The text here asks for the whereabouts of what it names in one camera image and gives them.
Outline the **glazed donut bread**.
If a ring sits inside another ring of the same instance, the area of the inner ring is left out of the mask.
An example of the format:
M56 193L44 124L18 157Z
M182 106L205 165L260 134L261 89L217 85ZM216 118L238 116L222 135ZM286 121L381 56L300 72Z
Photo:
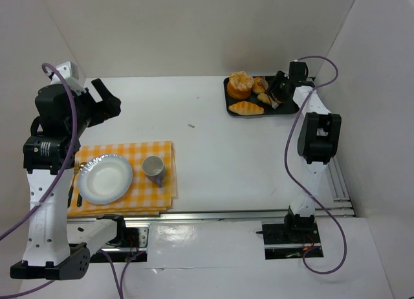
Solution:
M252 92L255 94L261 94L266 91L265 86L263 85L262 77L255 77L254 84L252 86Z

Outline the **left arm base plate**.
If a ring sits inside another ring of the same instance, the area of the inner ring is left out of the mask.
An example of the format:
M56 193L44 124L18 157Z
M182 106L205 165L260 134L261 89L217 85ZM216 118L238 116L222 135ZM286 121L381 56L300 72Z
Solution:
M140 226L127 228L124 239L120 243L105 244L101 249L108 253L114 263L126 263L136 256L132 262L147 261L147 246L149 243L149 227Z

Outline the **oval brown bread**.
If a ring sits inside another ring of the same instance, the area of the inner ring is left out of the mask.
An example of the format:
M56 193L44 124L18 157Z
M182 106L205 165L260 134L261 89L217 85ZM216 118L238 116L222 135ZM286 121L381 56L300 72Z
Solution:
M257 99L265 104L272 105L272 101L266 93L260 93Z

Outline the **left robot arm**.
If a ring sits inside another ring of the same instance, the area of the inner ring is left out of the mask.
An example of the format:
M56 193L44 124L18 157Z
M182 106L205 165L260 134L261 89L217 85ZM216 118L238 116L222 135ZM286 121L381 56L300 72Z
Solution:
M79 280L92 255L106 243L124 239L123 217L103 215L68 240L67 203L79 137L87 127L120 114L121 101L100 79L92 84L102 101L96 102L87 89L63 83L41 88L35 98L39 115L23 146L30 186L28 241L22 260L10 268L13 279Z

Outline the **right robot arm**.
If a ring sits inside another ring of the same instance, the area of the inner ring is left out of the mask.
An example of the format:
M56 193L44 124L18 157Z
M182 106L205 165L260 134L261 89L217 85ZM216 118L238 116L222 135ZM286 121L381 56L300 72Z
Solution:
M303 59L292 61L288 73L279 71L266 91L274 109L303 117L297 152L305 166L300 192L289 205L283 224L262 227L267 245L313 242L320 179L338 150L342 118L324 106L308 75Z

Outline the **metal tongs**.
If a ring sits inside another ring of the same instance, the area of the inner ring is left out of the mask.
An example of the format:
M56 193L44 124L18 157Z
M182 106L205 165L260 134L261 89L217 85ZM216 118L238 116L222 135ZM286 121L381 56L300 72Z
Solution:
M269 90L269 84L266 81L266 78L264 76L261 77L261 83L262 86L265 88L265 94L268 98L268 101L270 102L270 105L273 109L277 108L279 106L279 103L275 100L275 98L271 95Z

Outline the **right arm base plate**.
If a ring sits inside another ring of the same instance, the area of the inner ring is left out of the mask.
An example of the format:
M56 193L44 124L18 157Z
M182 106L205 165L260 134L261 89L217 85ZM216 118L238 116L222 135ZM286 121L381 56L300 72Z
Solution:
M315 223L310 230L287 232L283 224L262 224L256 234L262 236L266 260L300 259L308 251L308 258L322 258L323 249Z

